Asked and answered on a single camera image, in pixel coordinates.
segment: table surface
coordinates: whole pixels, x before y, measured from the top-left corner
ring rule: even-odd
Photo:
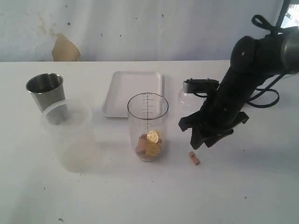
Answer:
[[[249,121],[212,148],[195,151],[199,166],[188,157],[191,131],[178,127],[188,115],[177,100],[182,82],[221,80],[228,67],[229,61],[0,63],[1,223],[298,223],[299,76],[275,85],[281,99],[273,108],[245,106]],[[126,119],[104,117],[109,84],[119,70],[164,76],[168,143],[156,162],[135,156]],[[41,132],[41,113],[25,84],[45,72],[61,74],[66,97],[93,109],[99,150],[92,172],[63,169]]]

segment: clear plastic cup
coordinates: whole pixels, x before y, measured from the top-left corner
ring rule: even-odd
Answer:
[[[141,93],[128,102],[128,121],[133,149],[145,162],[158,158],[165,144],[167,100],[155,93]]]
[[[96,145],[88,106],[77,100],[63,100],[49,106],[40,122],[66,170],[84,172],[90,167]]]

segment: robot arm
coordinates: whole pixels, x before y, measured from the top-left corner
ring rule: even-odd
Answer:
[[[230,68],[221,84],[210,79],[184,81],[185,93],[207,94],[201,109],[181,118],[178,124],[182,131],[192,128],[190,144],[194,149],[203,143],[211,147],[231,135],[236,125],[245,124],[249,117],[241,109],[249,99],[256,98],[250,97],[265,80],[280,74],[267,87],[269,90],[286,73],[299,71],[298,28],[273,27],[260,15],[255,15],[252,22],[271,34],[260,40],[249,36],[240,39],[232,51]]]

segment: gold coin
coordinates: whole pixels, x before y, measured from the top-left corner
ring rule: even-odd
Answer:
[[[157,143],[160,139],[160,133],[156,130],[150,131],[146,136],[147,141]]]
[[[147,156],[156,157],[160,154],[160,151],[161,151],[161,147],[158,144],[156,144],[154,142],[148,142],[146,144],[145,154]]]

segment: stainless steel cup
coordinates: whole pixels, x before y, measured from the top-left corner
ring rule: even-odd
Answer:
[[[30,79],[26,89],[43,112],[48,106],[65,100],[63,78],[55,73],[45,73]]]

